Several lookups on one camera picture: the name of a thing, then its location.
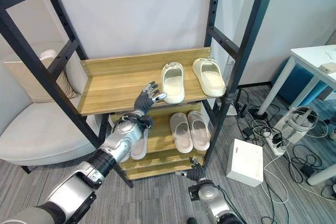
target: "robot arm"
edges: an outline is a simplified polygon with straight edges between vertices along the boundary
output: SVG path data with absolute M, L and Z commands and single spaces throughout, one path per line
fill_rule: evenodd
M 195 159 L 190 158 L 193 164 L 191 170 L 187 172 L 176 172 L 181 176 L 186 176 L 196 185 L 189 187 L 190 200 L 199 200 L 211 223 L 220 224 L 242 224 L 237 215 L 230 210 L 223 193 L 215 184 L 207 179 L 203 167 Z
M 48 196 L 43 205 L 31 207 L 18 213 L 6 224 L 61 224 L 77 223 L 96 199 L 95 191 L 103 183 L 109 171 L 131 150 L 141 138 L 144 130 L 153 126 L 149 116 L 150 107 L 164 99 L 158 95 L 158 85 L 149 83 L 134 104 L 134 111 L 125 114 L 114 126 L 110 136 L 87 161 L 60 183 Z

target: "white box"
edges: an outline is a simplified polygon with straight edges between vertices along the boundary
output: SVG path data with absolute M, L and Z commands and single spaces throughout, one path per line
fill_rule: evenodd
M 261 146 L 235 139 L 230 147 L 226 177 L 256 187 L 264 181 Z

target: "gray carpet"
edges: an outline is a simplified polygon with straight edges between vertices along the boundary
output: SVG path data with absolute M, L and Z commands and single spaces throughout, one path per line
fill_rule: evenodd
M 260 105 L 266 97 L 267 86 L 246 88 L 250 101 Z M 271 121 L 275 124 L 287 111 L 281 98 L 275 104 L 281 107 L 280 113 Z M 336 101 L 322 102 L 315 99 L 313 106 L 322 119 L 330 118 L 336 113 Z M 275 107 L 268 109 L 269 114 L 277 111 Z M 246 124 L 245 119 L 239 122 Z M 234 138 L 242 139 L 235 118 L 227 118 L 219 136 L 207 175 L 215 184 L 222 185 L 228 192 L 236 208 L 248 223 L 261 223 L 262 216 L 271 216 L 270 200 L 262 191 L 261 186 L 252 188 L 226 178 L 226 164 L 229 146 Z M 328 167 L 336 162 L 336 143 L 325 138 L 305 137 L 300 143 L 307 145 L 321 156 L 323 165 Z M 264 164 L 274 158 L 270 148 L 264 147 Z M 21 211 L 22 209 L 41 204 L 47 195 L 75 165 L 85 158 L 74 161 L 35 167 L 27 175 L 19 166 L 0 161 L 0 221 Z M 328 202 L 308 193 L 295 184 L 288 172 L 288 163 L 282 157 L 269 166 L 284 182 L 289 190 L 289 223 L 336 223 L 336 203 Z M 286 194 L 279 183 L 266 175 L 272 187 L 284 199 Z M 134 188 L 129 189 L 115 172 L 105 179 L 103 186 L 97 191 L 97 199 L 92 208 L 80 223 L 186 223 L 188 217 L 195 217 L 198 223 L 209 223 L 202 212 L 199 202 L 191 202 L 188 186 L 191 181 L 174 174 L 135 180 Z M 310 187 L 305 182 L 303 187 L 320 194 L 324 183 Z M 328 190 L 325 195 L 331 197 Z M 275 205 L 277 223 L 287 223 L 287 215 L 283 205 Z

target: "power strip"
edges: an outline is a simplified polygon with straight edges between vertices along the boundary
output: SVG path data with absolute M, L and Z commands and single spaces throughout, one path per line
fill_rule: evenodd
M 264 132 L 263 135 L 264 135 L 264 139 L 266 139 L 266 141 L 267 141 L 269 147 L 271 148 L 272 152 L 274 153 L 274 155 L 282 156 L 285 153 L 285 151 L 283 149 L 281 149 L 281 147 L 277 148 L 277 144 L 272 143 L 272 140 L 273 140 L 273 134 L 272 133 L 269 135 L 269 132 Z

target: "chair leg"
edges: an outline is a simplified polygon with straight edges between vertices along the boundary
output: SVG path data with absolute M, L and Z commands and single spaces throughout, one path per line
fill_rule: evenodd
M 29 174 L 31 171 L 29 170 L 28 166 L 22 165 L 21 168 L 27 173 Z

